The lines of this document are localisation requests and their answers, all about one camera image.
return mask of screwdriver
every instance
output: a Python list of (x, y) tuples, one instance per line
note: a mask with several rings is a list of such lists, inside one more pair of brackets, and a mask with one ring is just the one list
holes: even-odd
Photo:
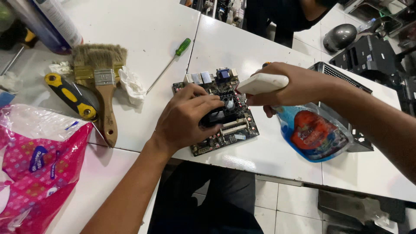
[(9, 64), (7, 64), (6, 68), (2, 71), (0, 76), (4, 75), (9, 68), (13, 65), (13, 63), (16, 61), (17, 57), (23, 52), (24, 49), (30, 49), (33, 48), (36, 44), (36, 42), (39, 40), (35, 34), (33, 34), (29, 29), (27, 30), (27, 34), (25, 36), (25, 39), (23, 42), (21, 42), (22, 47), (20, 50), (16, 53), (16, 55), (10, 60)]
[(149, 91), (153, 88), (153, 86), (157, 83), (157, 81), (160, 79), (160, 77), (162, 77), (163, 73), (165, 73), (165, 71), (168, 69), (168, 67), (171, 65), (171, 63), (173, 62), (173, 60), (175, 60), (175, 58), (178, 56), (180, 56), (182, 54), (182, 52), (188, 48), (189, 44), (191, 43), (191, 40), (189, 38), (186, 38), (182, 44), (179, 46), (179, 48), (175, 51), (175, 56), (172, 58), (172, 60), (169, 62), (169, 64), (166, 66), (166, 68), (162, 71), (162, 73), (159, 75), (159, 77), (157, 77), (157, 79), (155, 80), (155, 82), (153, 82), (153, 84), (150, 86), (149, 90), (147, 90), (146, 94), (149, 93)]

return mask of person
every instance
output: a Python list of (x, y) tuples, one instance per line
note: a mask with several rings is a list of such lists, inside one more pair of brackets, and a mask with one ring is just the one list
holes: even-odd
[(270, 22), (276, 24), (274, 41), (292, 48), (293, 34), (310, 29), (343, 0), (247, 0), (247, 31), (267, 37)]
[[(416, 142), (415, 118), (336, 77), (280, 62), (274, 62), (257, 73), (259, 72), (285, 75), (289, 78), (289, 84), (275, 92), (249, 97), (248, 105), (263, 106), (267, 117), (271, 118), (276, 114), (270, 107), (273, 105), (293, 106), (323, 101), (360, 129), (404, 176), (416, 184), (416, 144), (412, 144)], [(203, 88), (193, 84), (175, 94), (135, 163), (82, 233), (137, 233), (167, 161), (177, 150), (217, 133), (220, 125), (201, 129), (198, 122), (210, 110), (223, 105), (218, 96), (208, 95)], [(207, 227), (210, 229), (198, 233), (262, 233), (249, 211), (226, 200), (221, 206), (223, 209), (214, 207), (214, 216), (241, 217), (247, 222), (244, 227), (248, 231), (236, 231), (235, 228), (238, 227), (233, 223), (235, 219), (220, 223), (215, 217), (206, 216), (212, 225), (220, 226)], [(165, 215), (175, 220), (177, 213), (169, 211)], [(182, 223), (182, 226), (176, 228), (186, 229), (183, 225), (195, 227), (199, 224)], [(176, 233), (175, 229), (167, 232)]]

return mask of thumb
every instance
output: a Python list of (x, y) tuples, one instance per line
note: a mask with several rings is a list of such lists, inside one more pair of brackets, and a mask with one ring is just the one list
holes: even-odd
[(224, 125), (222, 124), (217, 124), (214, 127), (209, 127), (209, 128), (205, 128), (203, 131), (204, 135), (208, 136), (212, 136), (217, 134), (217, 132), (220, 131), (220, 129), (223, 127)]
[(280, 105), (280, 101), (277, 98), (278, 92), (280, 91), (260, 93), (260, 94), (248, 97), (247, 105), (249, 106)]

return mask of brush bristles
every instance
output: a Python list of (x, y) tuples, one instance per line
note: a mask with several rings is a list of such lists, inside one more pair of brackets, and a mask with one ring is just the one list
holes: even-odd
[(112, 67), (112, 64), (126, 65), (127, 50), (120, 45), (111, 44), (83, 44), (72, 49), (74, 66), (90, 65), (92, 67)]
[(113, 68), (114, 52), (104, 49), (90, 49), (87, 53), (88, 65), (93, 70), (104, 70)]

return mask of crumpled tissue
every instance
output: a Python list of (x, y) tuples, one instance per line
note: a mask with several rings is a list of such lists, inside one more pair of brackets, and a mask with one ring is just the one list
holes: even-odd
[(140, 105), (146, 97), (146, 90), (139, 82), (139, 75), (130, 71), (126, 66), (119, 70), (121, 87), (127, 91), (129, 101), (133, 105)]
[(49, 65), (49, 69), (51, 70), (52, 73), (57, 73), (59, 75), (68, 75), (73, 72), (69, 62), (61, 62), (60, 64), (51, 64)]
[(0, 76), (0, 85), (11, 94), (17, 94), (23, 88), (23, 81), (14, 72)]

